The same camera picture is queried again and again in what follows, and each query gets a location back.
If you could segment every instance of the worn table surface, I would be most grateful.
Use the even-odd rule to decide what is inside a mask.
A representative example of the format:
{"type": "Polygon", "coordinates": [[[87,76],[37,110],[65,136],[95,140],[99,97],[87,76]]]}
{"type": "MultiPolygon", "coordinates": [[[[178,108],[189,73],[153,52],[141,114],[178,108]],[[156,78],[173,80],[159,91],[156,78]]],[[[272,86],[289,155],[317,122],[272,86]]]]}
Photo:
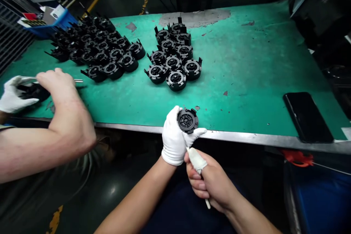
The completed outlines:
{"type": "MultiPolygon", "coordinates": [[[[179,13],[129,16],[112,19],[130,41],[137,38],[149,54],[156,50],[154,27],[177,22],[179,13]]],[[[80,90],[95,122],[163,126],[174,105],[195,108],[199,125],[210,130],[297,136],[284,105],[287,92],[312,94],[335,139],[346,139],[341,127],[350,123],[304,45],[286,2],[223,8],[181,14],[192,35],[194,58],[203,59],[201,77],[172,92],[166,82],[154,85],[144,73],[145,56],[132,73],[116,81],[96,84],[80,73],[72,61],[58,63],[46,55],[50,41],[35,41],[23,58],[1,76],[35,76],[62,68],[84,80],[80,90]]],[[[26,113],[52,118],[51,98],[26,113]]]]}

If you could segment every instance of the smartphone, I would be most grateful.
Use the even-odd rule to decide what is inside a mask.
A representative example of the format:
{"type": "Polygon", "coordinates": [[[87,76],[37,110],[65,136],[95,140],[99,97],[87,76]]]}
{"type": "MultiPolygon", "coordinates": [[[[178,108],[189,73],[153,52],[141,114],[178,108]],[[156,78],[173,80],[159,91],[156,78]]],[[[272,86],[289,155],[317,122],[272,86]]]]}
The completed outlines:
{"type": "Polygon", "coordinates": [[[286,93],[283,99],[302,142],[332,143],[334,141],[311,94],[286,93]]]}

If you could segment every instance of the hand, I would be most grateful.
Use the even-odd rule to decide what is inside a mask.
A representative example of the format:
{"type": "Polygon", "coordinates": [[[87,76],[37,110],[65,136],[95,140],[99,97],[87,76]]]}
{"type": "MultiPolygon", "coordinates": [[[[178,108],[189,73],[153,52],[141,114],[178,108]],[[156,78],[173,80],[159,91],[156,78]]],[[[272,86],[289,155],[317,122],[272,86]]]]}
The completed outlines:
{"type": "Polygon", "coordinates": [[[37,74],[37,81],[51,94],[75,90],[76,83],[70,74],[64,73],[60,68],[37,74]]]}
{"type": "Polygon", "coordinates": [[[163,150],[161,155],[167,163],[175,166],[183,163],[186,152],[185,141],[188,147],[191,147],[197,138],[207,132],[205,128],[197,128],[190,134],[183,132],[177,121],[178,113],[181,110],[182,108],[176,106],[169,112],[162,131],[163,150]]]}
{"type": "Polygon", "coordinates": [[[207,162],[207,165],[201,172],[203,177],[201,179],[201,176],[190,162],[189,154],[185,154],[184,161],[186,162],[186,172],[190,184],[198,197],[209,199],[210,204],[219,212],[226,213],[230,209],[232,196],[237,194],[238,191],[215,159],[199,150],[195,151],[207,162]]]}
{"type": "Polygon", "coordinates": [[[21,99],[21,91],[17,86],[27,82],[29,78],[16,76],[4,84],[4,94],[0,99],[0,111],[6,113],[16,113],[23,108],[35,104],[39,99],[21,99]]]}

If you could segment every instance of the plastic basket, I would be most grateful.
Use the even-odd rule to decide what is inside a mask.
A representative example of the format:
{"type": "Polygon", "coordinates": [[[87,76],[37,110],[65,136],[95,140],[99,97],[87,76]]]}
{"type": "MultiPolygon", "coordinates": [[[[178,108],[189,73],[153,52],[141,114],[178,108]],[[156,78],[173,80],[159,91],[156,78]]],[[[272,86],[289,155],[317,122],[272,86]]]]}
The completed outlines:
{"type": "Polygon", "coordinates": [[[65,11],[62,15],[51,25],[37,26],[37,27],[24,27],[24,29],[32,32],[42,39],[49,39],[49,37],[57,31],[57,28],[60,27],[63,30],[71,27],[70,23],[77,23],[77,20],[68,12],[65,8],[65,11]]]}

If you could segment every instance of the gloved hand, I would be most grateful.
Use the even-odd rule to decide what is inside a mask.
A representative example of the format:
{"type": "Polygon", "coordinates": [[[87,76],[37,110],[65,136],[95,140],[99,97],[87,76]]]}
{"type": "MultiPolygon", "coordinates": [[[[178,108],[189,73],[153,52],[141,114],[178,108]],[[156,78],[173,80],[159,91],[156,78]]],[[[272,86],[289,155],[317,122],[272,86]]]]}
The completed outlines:
{"type": "Polygon", "coordinates": [[[39,99],[21,99],[21,91],[18,85],[27,82],[29,78],[16,76],[4,84],[4,94],[0,99],[0,111],[6,113],[16,113],[23,108],[35,104],[39,99]]]}
{"type": "Polygon", "coordinates": [[[167,115],[162,131],[163,150],[162,158],[169,164],[179,166],[184,161],[186,153],[185,141],[191,147],[194,141],[207,132],[205,128],[197,128],[193,133],[183,132],[177,121],[177,116],[182,108],[174,107],[167,115]]]}

